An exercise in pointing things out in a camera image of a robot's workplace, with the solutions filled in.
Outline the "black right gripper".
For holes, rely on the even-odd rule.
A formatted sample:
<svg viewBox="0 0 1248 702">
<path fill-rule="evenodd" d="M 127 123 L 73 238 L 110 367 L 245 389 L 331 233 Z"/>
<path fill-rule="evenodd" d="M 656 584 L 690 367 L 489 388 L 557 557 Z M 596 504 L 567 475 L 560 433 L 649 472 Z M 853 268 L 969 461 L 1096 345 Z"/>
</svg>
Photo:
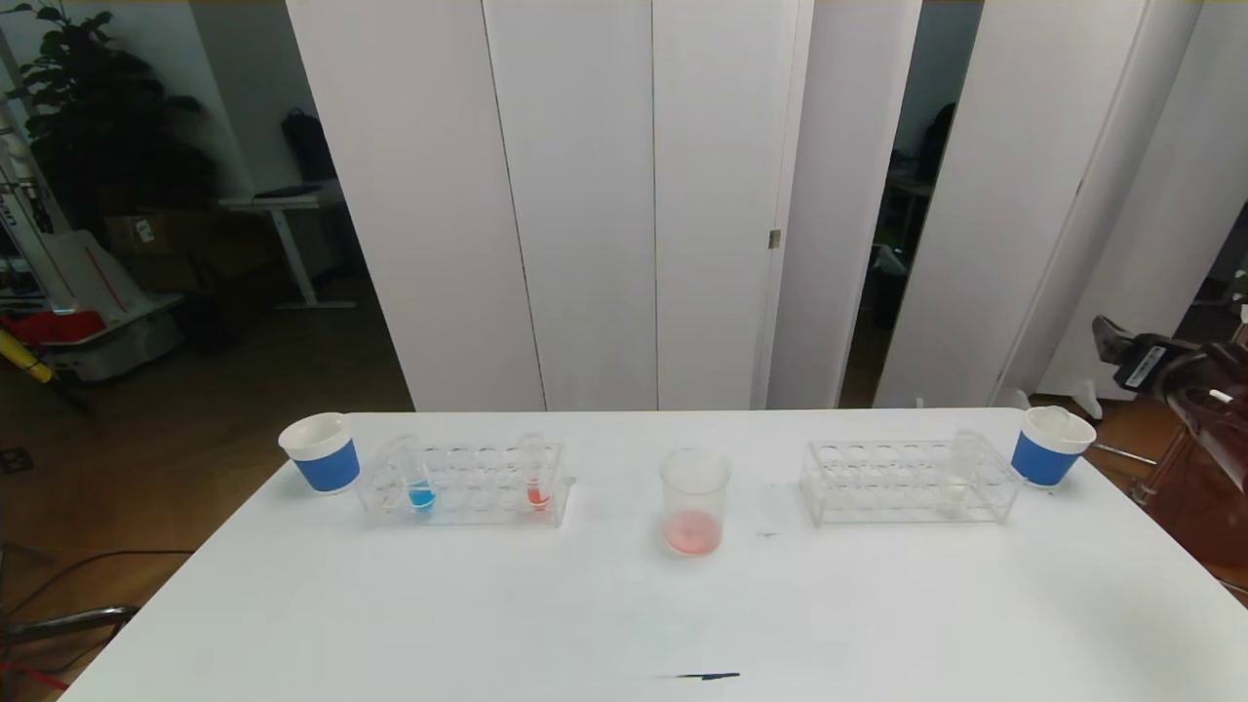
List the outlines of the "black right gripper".
<svg viewBox="0 0 1248 702">
<path fill-rule="evenodd" d="M 1221 391 L 1221 373 L 1199 345 L 1159 334 L 1132 334 L 1099 314 L 1092 332 L 1098 358 L 1117 368 L 1113 378 L 1119 388 L 1164 403 Z"/>
</svg>

